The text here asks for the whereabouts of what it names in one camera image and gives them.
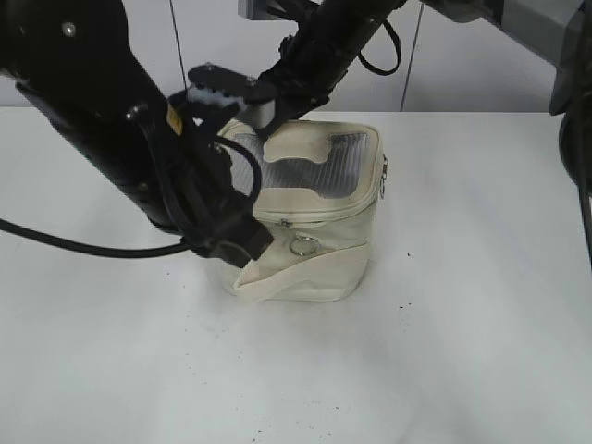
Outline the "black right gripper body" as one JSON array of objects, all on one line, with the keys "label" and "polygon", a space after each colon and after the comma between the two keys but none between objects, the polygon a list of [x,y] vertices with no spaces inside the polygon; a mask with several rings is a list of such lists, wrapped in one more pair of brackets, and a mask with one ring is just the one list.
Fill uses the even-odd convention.
[{"label": "black right gripper body", "polygon": [[261,80],[279,92],[272,121],[256,131],[269,138],[284,123],[298,119],[329,102],[351,64],[358,60],[378,76],[390,76],[398,68],[378,68],[363,55],[363,48],[380,28],[398,46],[398,34],[388,21],[398,8],[396,1],[264,1],[261,12],[294,21],[298,30],[282,41],[280,59],[263,72]]}]

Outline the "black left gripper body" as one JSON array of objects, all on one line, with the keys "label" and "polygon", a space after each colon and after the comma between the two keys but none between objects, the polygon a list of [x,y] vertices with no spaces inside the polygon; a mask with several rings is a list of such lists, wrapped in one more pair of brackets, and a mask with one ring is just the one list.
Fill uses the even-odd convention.
[{"label": "black left gripper body", "polygon": [[147,152],[166,213],[190,249],[244,268],[274,238],[253,215],[261,169],[252,154],[218,132],[239,107],[178,111],[159,91],[147,94]]}]

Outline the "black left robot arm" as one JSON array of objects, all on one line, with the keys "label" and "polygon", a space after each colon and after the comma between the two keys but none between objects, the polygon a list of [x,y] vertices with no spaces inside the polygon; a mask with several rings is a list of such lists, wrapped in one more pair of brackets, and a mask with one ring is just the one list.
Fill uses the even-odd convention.
[{"label": "black left robot arm", "polygon": [[1,72],[157,228],[236,267],[272,243],[219,131],[235,103],[174,106],[130,48],[119,1],[5,1]]}]

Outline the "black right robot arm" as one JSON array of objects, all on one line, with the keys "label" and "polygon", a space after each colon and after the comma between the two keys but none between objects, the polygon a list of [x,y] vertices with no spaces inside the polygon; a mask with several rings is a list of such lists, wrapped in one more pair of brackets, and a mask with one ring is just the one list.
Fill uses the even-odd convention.
[{"label": "black right robot arm", "polygon": [[[402,1],[241,1],[250,20],[289,20],[295,34],[283,39],[279,60],[261,77],[277,85],[271,134],[291,118],[328,102],[355,60],[378,76],[396,68],[372,65],[363,48],[385,28],[401,53],[401,39],[389,15]],[[484,19],[556,69],[549,113],[561,115],[559,149],[563,165],[586,195],[591,193],[591,4],[588,1],[430,1],[428,6],[458,23]]]}]

